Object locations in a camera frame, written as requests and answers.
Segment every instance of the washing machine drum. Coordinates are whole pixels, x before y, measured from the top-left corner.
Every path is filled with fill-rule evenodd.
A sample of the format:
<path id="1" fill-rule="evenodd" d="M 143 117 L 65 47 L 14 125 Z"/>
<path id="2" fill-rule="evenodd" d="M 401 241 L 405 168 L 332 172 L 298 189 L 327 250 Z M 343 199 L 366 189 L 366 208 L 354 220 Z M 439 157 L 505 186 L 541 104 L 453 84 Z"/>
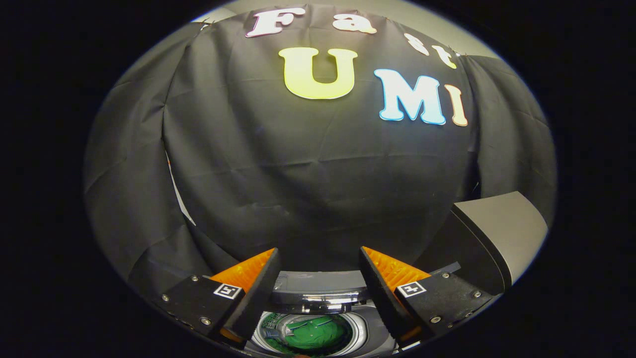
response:
<path id="1" fill-rule="evenodd" d="M 353 339 L 351 324 L 340 315 L 271 313 L 259 329 L 271 348 L 288 354 L 335 355 Z"/>

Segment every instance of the yellow letter u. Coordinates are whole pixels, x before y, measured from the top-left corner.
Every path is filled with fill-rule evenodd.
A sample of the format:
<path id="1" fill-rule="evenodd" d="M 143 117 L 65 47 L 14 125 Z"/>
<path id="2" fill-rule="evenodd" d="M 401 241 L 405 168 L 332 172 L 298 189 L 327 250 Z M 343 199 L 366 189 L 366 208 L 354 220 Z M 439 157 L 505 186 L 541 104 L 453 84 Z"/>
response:
<path id="1" fill-rule="evenodd" d="M 284 48 L 279 56 L 285 59 L 285 86 L 299 97 L 309 99 L 334 99 L 342 97 L 354 88 L 354 59 L 357 53 L 341 48 L 332 48 L 328 54 L 336 57 L 338 77 L 331 83 L 314 80 L 313 57 L 318 50 L 311 47 Z"/>

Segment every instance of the light blue letter m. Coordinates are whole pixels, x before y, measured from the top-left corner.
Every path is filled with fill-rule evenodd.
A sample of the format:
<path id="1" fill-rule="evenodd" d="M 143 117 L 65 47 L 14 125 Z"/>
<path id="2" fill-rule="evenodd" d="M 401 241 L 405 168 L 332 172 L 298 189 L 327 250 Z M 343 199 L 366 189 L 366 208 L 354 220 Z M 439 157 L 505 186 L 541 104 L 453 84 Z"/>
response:
<path id="1" fill-rule="evenodd" d="M 439 81 L 433 77 L 419 76 L 415 88 L 411 89 L 404 77 L 392 69 L 376 69 L 373 72 L 382 80 L 384 87 L 384 109 L 380 118 L 384 120 L 402 120 L 404 113 L 398 108 L 398 99 L 406 109 L 411 120 L 417 118 L 420 106 L 424 102 L 424 111 L 420 118 L 425 123 L 444 124 L 446 118 L 441 114 L 439 104 Z"/>

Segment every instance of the white wall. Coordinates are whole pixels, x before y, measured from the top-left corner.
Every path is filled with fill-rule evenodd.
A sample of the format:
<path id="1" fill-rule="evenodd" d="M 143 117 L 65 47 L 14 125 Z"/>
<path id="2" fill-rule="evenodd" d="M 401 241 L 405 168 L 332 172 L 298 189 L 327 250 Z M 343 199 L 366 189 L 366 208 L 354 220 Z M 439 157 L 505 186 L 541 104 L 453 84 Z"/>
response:
<path id="1" fill-rule="evenodd" d="M 201 22 L 206 17 L 209 17 L 206 22 L 212 22 L 213 20 L 219 21 L 255 9 L 276 5 L 284 6 L 287 4 L 288 3 L 281 0 L 237 0 L 228 2 L 223 7 L 211 11 L 199 17 L 197 20 Z M 336 5 L 385 16 L 444 43 L 460 54 L 500 58 L 493 50 L 481 42 L 481 40 L 474 37 L 470 32 L 444 17 L 408 1 L 303 0 L 302 4 Z"/>

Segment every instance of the white letter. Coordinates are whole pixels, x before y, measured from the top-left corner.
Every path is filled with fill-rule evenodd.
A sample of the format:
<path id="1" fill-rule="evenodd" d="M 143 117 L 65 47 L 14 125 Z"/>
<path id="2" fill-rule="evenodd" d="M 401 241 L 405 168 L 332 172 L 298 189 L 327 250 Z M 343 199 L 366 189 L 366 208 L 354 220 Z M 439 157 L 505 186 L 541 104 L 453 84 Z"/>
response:
<path id="1" fill-rule="evenodd" d="M 446 118 L 441 114 L 441 105 L 439 104 L 437 90 L 439 81 L 435 78 L 419 76 L 415 88 L 411 89 L 411 86 L 397 71 L 376 69 L 373 73 L 382 80 L 384 87 L 384 109 L 380 111 L 380 118 L 402 120 L 404 113 L 398 107 L 398 100 L 400 100 L 411 120 L 417 118 L 417 113 L 423 102 L 424 112 L 421 118 L 425 123 L 439 125 L 446 123 Z"/>
<path id="2" fill-rule="evenodd" d="M 294 15 L 302 15 L 305 13 L 305 9 L 291 8 L 282 10 L 265 11 L 254 15 L 256 17 L 256 23 L 254 29 L 248 32 L 245 37 L 253 38 L 256 36 L 277 34 L 282 31 L 281 27 L 277 27 L 276 23 L 280 22 L 283 25 L 289 25 L 294 20 Z"/>
<path id="3" fill-rule="evenodd" d="M 450 67 L 450 68 L 452 68 L 452 69 L 456 69 L 456 68 L 457 68 L 457 65 L 456 65 L 456 64 L 454 64 L 454 63 L 450 62 L 449 58 L 451 58 L 452 56 L 451 56 L 448 52 L 446 52 L 446 50 L 444 50 L 443 48 L 441 48 L 441 47 L 439 47 L 439 46 L 431 46 L 431 47 L 433 47 L 435 50 L 437 50 L 437 52 L 438 52 L 438 54 L 439 54 L 439 58 L 440 58 L 442 61 L 444 61 L 444 63 L 445 63 L 448 67 Z"/>
<path id="4" fill-rule="evenodd" d="M 333 22 L 333 27 L 338 30 L 344 31 L 360 31 L 367 34 L 375 34 L 378 32 L 371 26 L 371 22 L 359 15 L 353 15 L 348 13 L 341 13 L 334 15 L 333 18 L 336 21 Z"/>
<path id="5" fill-rule="evenodd" d="M 419 52 L 422 52 L 424 55 L 428 56 L 429 51 L 424 47 L 424 44 L 415 36 L 411 34 L 404 34 L 404 37 L 408 39 L 409 44 Z"/>

